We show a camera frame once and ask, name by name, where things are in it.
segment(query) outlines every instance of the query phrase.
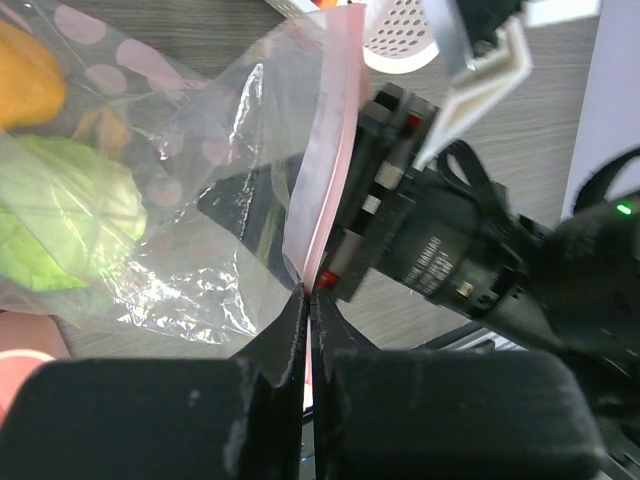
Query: orange fruit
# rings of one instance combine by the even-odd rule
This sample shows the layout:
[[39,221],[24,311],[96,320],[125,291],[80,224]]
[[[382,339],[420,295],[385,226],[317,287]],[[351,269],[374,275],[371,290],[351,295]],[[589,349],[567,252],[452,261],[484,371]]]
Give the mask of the orange fruit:
[[31,35],[0,20],[0,129],[47,123],[65,97],[55,57]]

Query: gray table surface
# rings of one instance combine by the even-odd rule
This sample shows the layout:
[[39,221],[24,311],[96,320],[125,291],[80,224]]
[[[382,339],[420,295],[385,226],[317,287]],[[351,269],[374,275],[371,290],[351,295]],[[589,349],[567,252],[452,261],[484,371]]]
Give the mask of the gray table surface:
[[[210,78],[282,20],[262,0],[66,3]],[[597,20],[588,19],[528,32],[533,74],[465,135],[494,178],[509,187],[518,208],[546,225],[558,221],[562,208],[596,31]],[[373,74],[374,87],[390,80],[434,102],[445,94],[440,59],[409,75]],[[342,310],[366,336],[387,348],[409,348],[464,323],[376,274]],[[89,332],[64,322],[61,328],[77,356],[213,357],[233,350],[144,331]]]

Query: green lettuce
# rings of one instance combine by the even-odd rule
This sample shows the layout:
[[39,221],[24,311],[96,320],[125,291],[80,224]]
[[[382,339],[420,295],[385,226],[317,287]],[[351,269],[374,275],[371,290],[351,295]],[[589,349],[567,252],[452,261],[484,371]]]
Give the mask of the green lettuce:
[[113,278],[146,222],[128,167],[67,138],[0,139],[0,275],[36,292]]

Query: green led light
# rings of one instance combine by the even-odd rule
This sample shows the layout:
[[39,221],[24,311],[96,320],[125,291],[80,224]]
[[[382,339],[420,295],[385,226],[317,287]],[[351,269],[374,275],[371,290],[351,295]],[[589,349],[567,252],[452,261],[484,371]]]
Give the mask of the green led light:
[[620,204],[616,207],[616,210],[618,210],[620,213],[623,213],[625,215],[631,215],[631,209],[626,205]]

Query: plastic bag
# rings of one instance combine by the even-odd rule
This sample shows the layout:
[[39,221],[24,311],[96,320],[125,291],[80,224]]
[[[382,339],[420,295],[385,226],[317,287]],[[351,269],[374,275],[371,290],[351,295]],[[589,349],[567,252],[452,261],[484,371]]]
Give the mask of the plastic bag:
[[317,270],[368,93],[363,19],[287,20],[209,81],[65,5],[0,1],[66,84],[55,118],[0,130],[0,308],[257,334]]

